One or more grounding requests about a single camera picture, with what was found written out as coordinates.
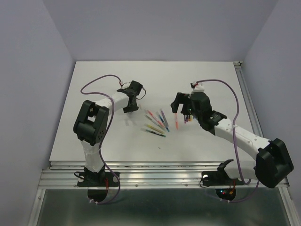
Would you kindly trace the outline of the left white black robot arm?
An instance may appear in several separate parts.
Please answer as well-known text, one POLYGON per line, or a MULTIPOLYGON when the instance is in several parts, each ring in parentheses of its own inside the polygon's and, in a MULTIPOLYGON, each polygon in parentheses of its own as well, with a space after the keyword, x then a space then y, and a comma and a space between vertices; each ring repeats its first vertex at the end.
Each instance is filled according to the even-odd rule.
POLYGON ((74 173, 78 186, 105 185, 105 164, 100 157, 100 145, 116 111, 122 109, 124 113, 131 113, 139 109, 137 97, 142 90, 142 84, 131 81, 128 85, 122 84, 111 96, 101 94, 105 97, 102 100, 83 102, 73 126, 73 132, 80 140, 85 155, 84 171, 74 173))

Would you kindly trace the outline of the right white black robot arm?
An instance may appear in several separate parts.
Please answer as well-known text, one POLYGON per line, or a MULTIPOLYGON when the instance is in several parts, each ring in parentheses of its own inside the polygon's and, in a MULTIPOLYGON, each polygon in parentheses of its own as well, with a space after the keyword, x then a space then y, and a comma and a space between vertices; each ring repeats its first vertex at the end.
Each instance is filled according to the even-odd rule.
POLYGON ((183 105, 181 113, 192 115, 202 129, 235 144, 252 158, 240 163, 229 159, 222 162, 217 170, 205 172, 205 186, 227 186, 243 176, 274 188, 293 171, 293 162, 281 139, 269 140, 234 126, 226 115, 212 109, 205 93, 177 93, 171 103, 173 113, 177 113, 179 105, 183 105))

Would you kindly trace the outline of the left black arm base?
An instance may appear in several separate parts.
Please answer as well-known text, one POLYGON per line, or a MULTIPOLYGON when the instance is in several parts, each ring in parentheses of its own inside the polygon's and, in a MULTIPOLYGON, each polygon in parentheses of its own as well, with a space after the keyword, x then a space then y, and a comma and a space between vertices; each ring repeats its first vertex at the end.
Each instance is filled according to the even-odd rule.
POLYGON ((119 173, 113 175, 105 170, 99 173, 76 171, 77 187, 87 188, 90 203, 105 205, 113 202, 121 189, 119 173))

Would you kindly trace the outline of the pink pen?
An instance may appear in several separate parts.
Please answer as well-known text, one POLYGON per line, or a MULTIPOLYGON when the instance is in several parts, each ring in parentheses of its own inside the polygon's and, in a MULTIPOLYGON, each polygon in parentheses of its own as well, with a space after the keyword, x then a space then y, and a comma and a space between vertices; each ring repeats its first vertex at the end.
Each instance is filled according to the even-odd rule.
POLYGON ((165 126, 157 119, 157 117, 149 110, 145 110, 145 112, 152 117, 152 119, 163 129, 165 129, 165 126))

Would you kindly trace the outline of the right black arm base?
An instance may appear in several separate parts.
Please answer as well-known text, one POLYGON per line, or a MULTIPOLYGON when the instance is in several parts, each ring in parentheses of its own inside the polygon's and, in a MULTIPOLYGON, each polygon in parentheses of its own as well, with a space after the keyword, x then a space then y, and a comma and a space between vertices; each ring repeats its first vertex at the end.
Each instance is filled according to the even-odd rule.
POLYGON ((205 171, 199 182, 201 188, 208 188, 210 186, 222 186, 216 188, 216 194, 221 200, 233 201, 236 197, 236 186, 242 186, 244 183, 237 177, 230 178, 225 171, 226 166, 233 163, 233 159, 222 162, 216 171, 205 171))

